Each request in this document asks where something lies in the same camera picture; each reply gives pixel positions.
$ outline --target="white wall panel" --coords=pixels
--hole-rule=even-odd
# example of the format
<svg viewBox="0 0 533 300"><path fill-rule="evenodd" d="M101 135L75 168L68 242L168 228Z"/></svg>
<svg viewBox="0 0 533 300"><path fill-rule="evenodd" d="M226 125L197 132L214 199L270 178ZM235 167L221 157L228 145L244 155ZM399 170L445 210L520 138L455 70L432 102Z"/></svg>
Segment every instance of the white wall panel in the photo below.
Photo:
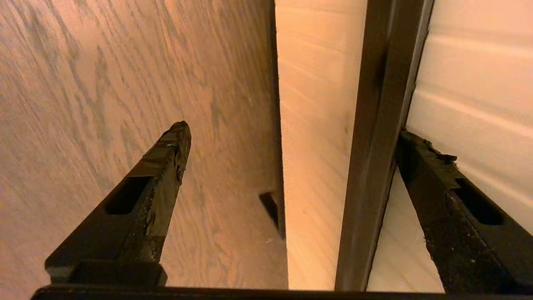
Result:
<svg viewBox="0 0 533 300"><path fill-rule="evenodd" d="M365 0L278 0L289 288L333 289Z"/></svg>
<svg viewBox="0 0 533 300"><path fill-rule="evenodd" d="M436 1L407 120L409 131L457 155L459 170L530 233L532 78L533 1ZM402 197L391 190L370 283L431 290L425 275L407 276L390 262L411 242L405 229L412 222L392 217L405 209L394 204Z"/></svg>

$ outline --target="oak wood grain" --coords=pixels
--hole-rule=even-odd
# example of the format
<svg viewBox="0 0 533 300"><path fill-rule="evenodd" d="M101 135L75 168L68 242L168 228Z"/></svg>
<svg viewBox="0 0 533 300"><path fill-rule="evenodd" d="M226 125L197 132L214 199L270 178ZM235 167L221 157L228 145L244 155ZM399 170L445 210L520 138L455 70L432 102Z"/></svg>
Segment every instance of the oak wood grain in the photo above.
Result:
<svg viewBox="0 0 533 300"><path fill-rule="evenodd" d="M192 131L161 263L171 286L287 288L258 195L280 190L270 1L0 2L0 294L173 122Z"/></svg>

